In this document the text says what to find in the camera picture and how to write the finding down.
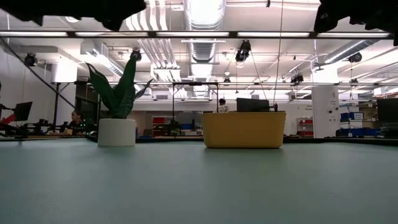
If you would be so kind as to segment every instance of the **light blue table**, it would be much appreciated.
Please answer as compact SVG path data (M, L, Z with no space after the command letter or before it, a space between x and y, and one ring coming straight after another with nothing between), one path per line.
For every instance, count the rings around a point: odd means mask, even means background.
M398 150L0 142L0 223L398 223Z

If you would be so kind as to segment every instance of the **black monitor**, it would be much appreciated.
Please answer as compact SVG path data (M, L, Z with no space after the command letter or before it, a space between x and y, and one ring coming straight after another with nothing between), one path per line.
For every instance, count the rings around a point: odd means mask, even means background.
M377 100L379 121L398 123L398 98Z
M268 100L256 100L237 98L236 99L237 112L269 112Z
M29 118L32 102L18 103L14 109L14 121L27 121Z

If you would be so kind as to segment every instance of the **snake plant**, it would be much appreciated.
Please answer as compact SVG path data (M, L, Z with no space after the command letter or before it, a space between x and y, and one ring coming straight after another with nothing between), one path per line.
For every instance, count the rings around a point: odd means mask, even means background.
M134 100L140 98L150 85L151 80L145 87L136 93L134 77L136 75L136 58L132 57L124 69L119 83L113 88L108 79L94 66L86 63L90 71L90 80L94 90L100 95L104 105L110 110L112 118L126 119L134 105Z

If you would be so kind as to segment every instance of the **white pot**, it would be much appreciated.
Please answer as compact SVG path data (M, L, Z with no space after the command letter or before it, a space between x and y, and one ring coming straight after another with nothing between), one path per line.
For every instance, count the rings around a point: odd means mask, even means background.
M101 119L98 146L134 146L136 126L133 119Z

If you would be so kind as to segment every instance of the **yellow container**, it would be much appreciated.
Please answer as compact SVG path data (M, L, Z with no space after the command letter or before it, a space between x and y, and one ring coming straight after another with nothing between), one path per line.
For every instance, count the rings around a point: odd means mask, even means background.
M206 147L279 148L284 139L286 113L205 113Z

